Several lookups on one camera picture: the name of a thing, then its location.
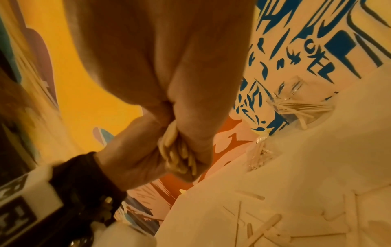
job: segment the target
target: colorful wall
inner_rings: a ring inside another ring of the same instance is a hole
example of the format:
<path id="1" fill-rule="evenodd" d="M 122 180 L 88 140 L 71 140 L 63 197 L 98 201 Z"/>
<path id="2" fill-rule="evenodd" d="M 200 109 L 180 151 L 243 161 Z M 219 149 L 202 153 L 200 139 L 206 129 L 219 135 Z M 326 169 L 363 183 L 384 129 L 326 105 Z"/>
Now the colorful wall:
<path id="1" fill-rule="evenodd" d="M 10 0 L 42 77 L 72 138 L 97 151 L 142 114 L 99 88 L 72 45 L 61 1 Z M 391 0 L 258 0 L 238 96 L 214 141 L 213 166 L 193 184 L 167 175 L 128 192 L 119 218 L 156 232 L 179 190 L 188 190 L 245 152 L 258 133 L 287 123 L 267 98 L 294 76 L 329 99 L 391 59 Z"/>

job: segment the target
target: table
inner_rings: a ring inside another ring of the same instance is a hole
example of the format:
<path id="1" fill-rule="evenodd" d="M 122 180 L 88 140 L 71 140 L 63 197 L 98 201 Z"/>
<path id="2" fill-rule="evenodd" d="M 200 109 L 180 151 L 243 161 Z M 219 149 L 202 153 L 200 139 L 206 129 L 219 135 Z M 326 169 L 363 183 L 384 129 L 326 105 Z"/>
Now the table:
<path id="1" fill-rule="evenodd" d="M 308 228 L 308 222 L 322 217 L 318 214 L 343 207 L 343 194 L 352 190 L 361 194 L 356 197 L 361 246 L 377 246 L 361 229 L 369 220 L 391 222 L 391 186 L 371 190 L 391 184 L 390 92 L 391 64 L 384 64 L 335 96 L 335 110 L 323 123 L 306 131 L 292 124 L 270 138 L 281 152 L 277 159 L 246 173 L 242 155 L 179 196 L 156 234 L 158 247 L 234 247 L 235 217 L 222 207 L 236 212 L 239 200 L 240 218 L 254 230 L 262 222 L 247 212 L 258 218 L 284 212 L 283 219 L 297 219 L 292 231 Z M 265 200 L 241 198 L 237 190 Z M 239 226 L 238 246 L 246 239 L 246 227 Z M 293 238 L 291 244 L 342 247 L 345 235 Z M 261 246 L 277 245 L 261 238 L 255 247 Z"/>

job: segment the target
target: human skin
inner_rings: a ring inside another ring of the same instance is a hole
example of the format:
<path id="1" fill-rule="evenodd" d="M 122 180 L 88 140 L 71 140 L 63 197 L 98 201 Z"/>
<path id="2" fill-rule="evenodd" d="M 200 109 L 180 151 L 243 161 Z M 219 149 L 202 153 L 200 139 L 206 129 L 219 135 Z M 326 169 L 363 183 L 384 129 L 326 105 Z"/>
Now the human skin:
<path id="1" fill-rule="evenodd" d="M 126 103 L 149 111 L 160 125 L 150 126 L 158 129 L 154 132 L 177 120 L 180 135 L 195 153 L 198 172 L 196 176 L 191 172 L 176 175 L 194 181 L 210 166 L 213 137 L 235 101 L 249 46 L 254 0 L 63 3 L 75 47 L 90 76 Z M 109 156 L 143 149 L 133 145 L 140 139 L 132 140 L 129 131 L 123 133 L 129 137 L 121 134 L 118 139 L 127 139 L 134 149 L 123 145 L 114 149 L 109 143 L 106 151 L 96 155 L 101 167 L 118 166 L 105 163 L 114 160 Z M 156 146 L 155 139 L 150 142 Z M 164 169 L 157 168 L 162 164 L 143 165 L 164 174 Z"/>

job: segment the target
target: clear plastic bag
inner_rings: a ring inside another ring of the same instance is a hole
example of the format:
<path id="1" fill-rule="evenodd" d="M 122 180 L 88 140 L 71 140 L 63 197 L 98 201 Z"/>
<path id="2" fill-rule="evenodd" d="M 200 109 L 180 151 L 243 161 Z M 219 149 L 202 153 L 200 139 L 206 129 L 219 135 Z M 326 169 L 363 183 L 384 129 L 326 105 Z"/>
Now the clear plastic bag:
<path id="1" fill-rule="evenodd" d="M 296 76 L 282 83 L 274 92 L 274 97 L 268 100 L 268 103 L 289 124 L 298 120 L 301 128 L 307 129 L 308 124 L 334 110 L 334 107 L 325 100 L 324 96 L 317 93 L 320 89 L 319 86 L 315 84 L 310 86 Z"/>
<path id="2" fill-rule="evenodd" d="M 279 156 L 277 149 L 267 140 L 268 136 L 260 136 L 247 148 L 246 166 L 249 172 L 257 170 Z"/>

